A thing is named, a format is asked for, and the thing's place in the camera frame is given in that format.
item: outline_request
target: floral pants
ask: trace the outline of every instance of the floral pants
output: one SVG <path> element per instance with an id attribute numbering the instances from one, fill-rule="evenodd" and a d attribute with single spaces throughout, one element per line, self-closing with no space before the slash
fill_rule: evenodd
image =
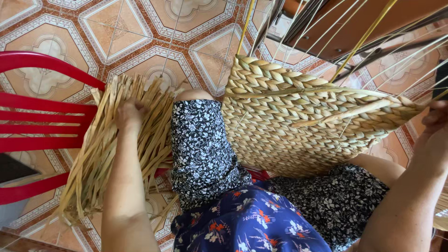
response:
<path id="1" fill-rule="evenodd" d="M 252 182 L 226 139 L 220 107 L 215 100 L 174 103 L 172 188 L 179 194 L 183 211 Z M 367 220 L 388 191 L 372 174 L 351 164 L 338 165 L 327 176 L 276 177 L 266 182 L 302 212 L 333 251 L 343 251 L 361 237 Z"/>

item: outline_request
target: braided straw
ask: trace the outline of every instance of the braided straw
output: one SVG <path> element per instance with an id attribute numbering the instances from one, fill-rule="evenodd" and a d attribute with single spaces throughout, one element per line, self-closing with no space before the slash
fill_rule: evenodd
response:
<path id="1" fill-rule="evenodd" d="M 327 173 L 423 109 L 236 55 L 221 111 L 242 164 L 297 178 Z"/>

